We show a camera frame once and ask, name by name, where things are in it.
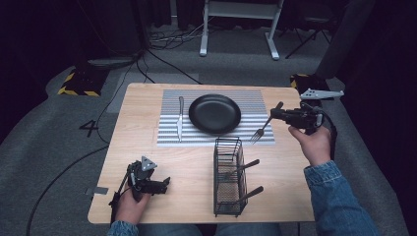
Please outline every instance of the butter knife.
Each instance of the butter knife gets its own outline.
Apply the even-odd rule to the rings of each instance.
[[[184,97],[180,96],[180,115],[177,121],[177,135],[180,143],[182,142],[182,116],[184,110]]]

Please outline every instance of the denim sleeve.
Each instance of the denim sleeve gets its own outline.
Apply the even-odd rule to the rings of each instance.
[[[380,235],[333,161],[304,169],[319,235]]]
[[[114,221],[107,232],[107,236],[138,236],[138,227],[125,221]]]

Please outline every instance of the person's left hand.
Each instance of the person's left hand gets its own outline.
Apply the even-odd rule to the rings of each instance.
[[[141,200],[136,202],[133,198],[132,190],[127,190],[120,197],[115,220],[138,224],[149,200],[150,194],[142,194]]]

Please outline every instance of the metal fork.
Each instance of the metal fork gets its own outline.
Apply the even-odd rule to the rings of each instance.
[[[284,105],[284,103],[282,103],[282,101],[280,101],[275,108],[280,109],[282,106]],[[257,132],[255,132],[255,134],[252,136],[250,142],[252,142],[252,145],[254,143],[256,143],[263,135],[264,135],[264,129],[265,127],[269,124],[270,120],[272,119],[272,116],[270,115],[269,118],[267,119],[267,121],[265,122],[264,126],[261,129],[258,129]]]

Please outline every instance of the hand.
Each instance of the hand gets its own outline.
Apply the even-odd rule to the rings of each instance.
[[[288,127],[288,131],[300,142],[301,150],[310,161],[311,166],[330,161],[330,131],[327,128],[321,126],[310,136],[292,126]]]
[[[120,197],[115,220],[138,224],[149,202],[150,194],[143,194],[139,202],[133,198],[132,190],[128,189]]]

